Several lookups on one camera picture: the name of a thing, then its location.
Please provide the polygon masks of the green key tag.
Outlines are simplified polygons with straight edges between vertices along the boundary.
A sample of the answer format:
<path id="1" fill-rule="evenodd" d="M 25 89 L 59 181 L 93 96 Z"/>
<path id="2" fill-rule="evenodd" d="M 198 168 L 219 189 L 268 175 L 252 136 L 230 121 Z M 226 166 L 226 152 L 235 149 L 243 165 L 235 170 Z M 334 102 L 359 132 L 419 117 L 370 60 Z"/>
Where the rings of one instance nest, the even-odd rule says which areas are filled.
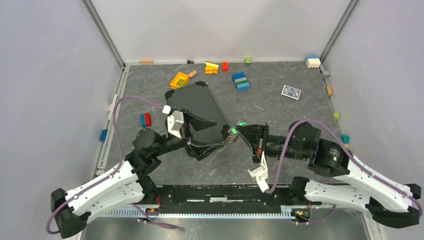
<path id="1" fill-rule="evenodd" d="M 230 132 L 234 135 L 237 135 L 239 133 L 238 128 L 246 125 L 247 123 L 245 121 L 240 121 L 234 127 L 231 128 Z"/>

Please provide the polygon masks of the metal disc keyring with rings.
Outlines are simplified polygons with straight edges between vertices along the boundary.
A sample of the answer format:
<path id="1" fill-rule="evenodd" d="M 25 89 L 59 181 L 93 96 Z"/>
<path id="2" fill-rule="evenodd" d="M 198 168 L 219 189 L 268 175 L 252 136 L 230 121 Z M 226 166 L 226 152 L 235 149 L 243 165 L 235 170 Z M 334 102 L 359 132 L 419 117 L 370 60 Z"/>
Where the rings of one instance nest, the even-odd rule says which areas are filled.
<path id="1" fill-rule="evenodd" d="M 231 128 L 228 131 L 227 138 L 221 143 L 221 149 L 225 149 L 229 144 L 234 143 L 239 138 L 238 131 L 234 128 Z"/>

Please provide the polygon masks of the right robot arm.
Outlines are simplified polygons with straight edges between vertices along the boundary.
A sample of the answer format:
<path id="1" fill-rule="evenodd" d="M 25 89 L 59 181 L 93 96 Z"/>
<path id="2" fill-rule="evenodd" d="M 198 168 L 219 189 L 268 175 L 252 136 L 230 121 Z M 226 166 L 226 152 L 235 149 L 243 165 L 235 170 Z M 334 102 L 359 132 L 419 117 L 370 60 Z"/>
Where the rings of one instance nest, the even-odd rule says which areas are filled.
<path id="1" fill-rule="evenodd" d="M 249 173 L 262 192 L 271 194 L 277 188 L 276 182 L 267 183 L 267 157 L 308 161 L 310 171 L 342 181 L 345 186 L 295 177 L 288 191 L 293 203 L 329 203 L 352 208 L 395 229 L 418 225 L 424 213 L 419 204 L 421 187 L 397 183 L 368 167 L 340 139 L 322 139 L 324 128 L 317 120 L 305 119 L 292 123 L 287 136 L 271 135 L 267 125 L 258 124 L 241 123 L 233 131 L 252 151 L 257 167 Z"/>

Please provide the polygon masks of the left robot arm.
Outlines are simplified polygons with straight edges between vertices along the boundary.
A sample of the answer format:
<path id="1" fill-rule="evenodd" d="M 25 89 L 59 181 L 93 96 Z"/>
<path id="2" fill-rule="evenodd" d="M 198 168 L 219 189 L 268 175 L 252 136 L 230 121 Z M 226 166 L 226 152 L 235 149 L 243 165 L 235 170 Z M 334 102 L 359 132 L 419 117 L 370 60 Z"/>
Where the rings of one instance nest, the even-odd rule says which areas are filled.
<path id="1" fill-rule="evenodd" d="M 51 217 L 56 233 L 67 239 L 77 235 L 102 214 L 129 204 L 153 203 L 157 190 L 150 173 L 160 164 L 159 156 L 185 148 L 202 160 L 221 149 L 229 137 L 229 125 L 220 111 L 194 114 L 187 109 L 166 112 L 165 134 L 151 128 L 140 130 L 133 150 L 108 171 L 70 190 L 51 193 Z"/>

